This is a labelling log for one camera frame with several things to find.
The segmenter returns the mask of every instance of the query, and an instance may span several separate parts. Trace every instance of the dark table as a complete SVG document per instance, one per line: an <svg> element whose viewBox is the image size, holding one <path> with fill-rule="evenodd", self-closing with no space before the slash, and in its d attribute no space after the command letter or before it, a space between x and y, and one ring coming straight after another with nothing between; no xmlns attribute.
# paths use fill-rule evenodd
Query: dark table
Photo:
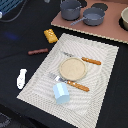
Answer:
<svg viewBox="0 0 128 128"><path fill-rule="evenodd" d="M59 5L60 0L51 0L48 4L44 0L29 0L16 20L0 22L0 104L50 128L74 128L16 98L21 91L16 85L20 69L27 69L27 83L48 54L29 56L27 52L42 48L50 51L55 43L48 43L44 30L53 29L58 38L67 33L119 47L96 128L128 128L128 44L51 26L60 11ZM20 7L4 19L15 16Z"/></svg>

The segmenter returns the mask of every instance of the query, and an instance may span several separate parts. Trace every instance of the white object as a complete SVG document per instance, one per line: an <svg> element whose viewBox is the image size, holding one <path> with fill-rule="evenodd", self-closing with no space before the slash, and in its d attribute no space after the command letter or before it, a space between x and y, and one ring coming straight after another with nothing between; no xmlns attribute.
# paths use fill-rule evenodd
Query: white object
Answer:
<svg viewBox="0 0 128 128"><path fill-rule="evenodd" d="M121 17L123 19L124 27L128 30L128 7L122 11Z"/></svg>
<svg viewBox="0 0 128 128"><path fill-rule="evenodd" d="M26 74L27 70L26 69L21 69L20 70L20 75L17 78L17 87L19 89L22 89L24 87L25 84L25 74Z"/></svg>
<svg viewBox="0 0 128 128"><path fill-rule="evenodd" d="M69 92L65 83L57 83L53 86L53 91L57 104L63 104L70 100Z"/></svg>
<svg viewBox="0 0 128 128"><path fill-rule="evenodd" d="M0 12L0 19L2 18L2 12Z"/></svg>

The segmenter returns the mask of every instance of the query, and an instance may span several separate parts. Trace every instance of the beige plate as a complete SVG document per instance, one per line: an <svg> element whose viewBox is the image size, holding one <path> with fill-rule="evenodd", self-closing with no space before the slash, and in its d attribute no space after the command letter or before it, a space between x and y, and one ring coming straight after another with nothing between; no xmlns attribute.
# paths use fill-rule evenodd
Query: beige plate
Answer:
<svg viewBox="0 0 128 128"><path fill-rule="evenodd" d="M70 57L60 64L59 71L63 78L76 81L87 73L86 62L79 58Z"/></svg>

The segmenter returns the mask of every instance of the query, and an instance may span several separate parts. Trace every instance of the yellow box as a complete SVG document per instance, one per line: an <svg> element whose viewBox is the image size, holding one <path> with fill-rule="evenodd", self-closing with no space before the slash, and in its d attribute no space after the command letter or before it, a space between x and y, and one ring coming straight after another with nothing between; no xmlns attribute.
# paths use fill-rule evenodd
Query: yellow box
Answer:
<svg viewBox="0 0 128 128"><path fill-rule="evenodd" d="M56 37L56 35L55 35L55 33L53 32L52 29L45 30L44 34L45 34L49 43L53 43L53 42L58 41L58 39L57 39L57 37Z"/></svg>

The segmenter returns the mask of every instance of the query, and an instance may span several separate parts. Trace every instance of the gray pot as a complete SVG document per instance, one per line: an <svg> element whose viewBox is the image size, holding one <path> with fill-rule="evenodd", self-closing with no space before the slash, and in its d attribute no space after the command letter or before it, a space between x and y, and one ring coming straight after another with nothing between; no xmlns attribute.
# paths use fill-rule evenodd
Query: gray pot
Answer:
<svg viewBox="0 0 128 128"><path fill-rule="evenodd" d="M75 25L82 20L90 26L100 25L104 20L104 16L105 12L102 9L95 7L88 8L83 12L83 18L71 23L71 25Z"/></svg>
<svg viewBox="0 0 128 128"><path fill-rule="evenodd" d="M77 0L65 0L60 4L61 16L66 20L75 20L80 16L81 3Z"/></svg>

